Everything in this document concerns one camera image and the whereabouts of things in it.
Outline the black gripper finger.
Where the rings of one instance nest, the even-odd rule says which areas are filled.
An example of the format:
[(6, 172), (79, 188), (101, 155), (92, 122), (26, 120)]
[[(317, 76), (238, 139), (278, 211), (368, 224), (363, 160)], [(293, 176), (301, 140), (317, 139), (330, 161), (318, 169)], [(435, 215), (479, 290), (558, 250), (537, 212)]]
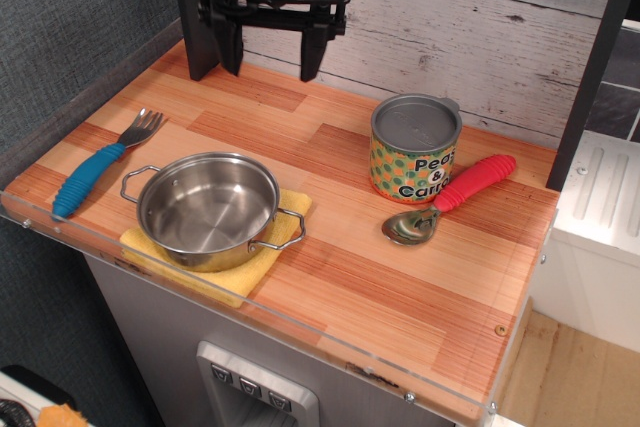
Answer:
[(317, 23), (302, 31), (300, 80), (313, 80), (320, 69), (330, 37), (330, 25)]
[(229, 73), (238, 76), (244, 54), (242, 25), (227, 19), (215, 19), (213, 32), (220, 63)]

